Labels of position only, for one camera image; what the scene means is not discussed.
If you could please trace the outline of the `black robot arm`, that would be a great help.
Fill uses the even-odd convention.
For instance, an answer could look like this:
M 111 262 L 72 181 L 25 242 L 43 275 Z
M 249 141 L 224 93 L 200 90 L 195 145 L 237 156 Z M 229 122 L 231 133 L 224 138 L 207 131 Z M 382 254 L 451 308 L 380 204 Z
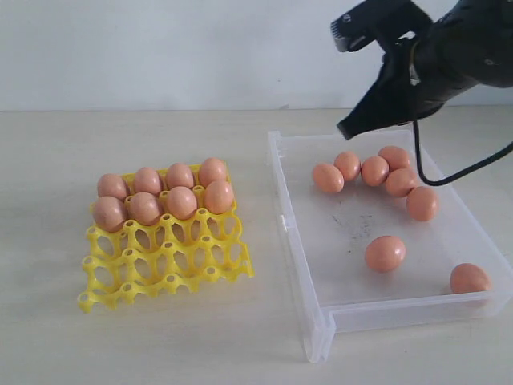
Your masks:
M 459 1 L 438 21 L 412 1 L 364 1 L 330 28 L 340 52 L 383 50 L 377 79 L 337 125 L 347 140 L 432 116 L 479 84 L 512 85 L 510 1 Z

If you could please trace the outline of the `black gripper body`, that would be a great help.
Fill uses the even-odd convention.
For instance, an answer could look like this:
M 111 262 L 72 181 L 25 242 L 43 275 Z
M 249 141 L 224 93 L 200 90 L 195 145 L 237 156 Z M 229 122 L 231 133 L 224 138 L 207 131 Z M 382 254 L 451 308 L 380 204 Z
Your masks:
M 439 33 L 401 37 L 384 50 L 382 69 L 373 86 L 401 88 L 405 123 L 432 116 L 445 104 L 445 63 L 439 54 Z

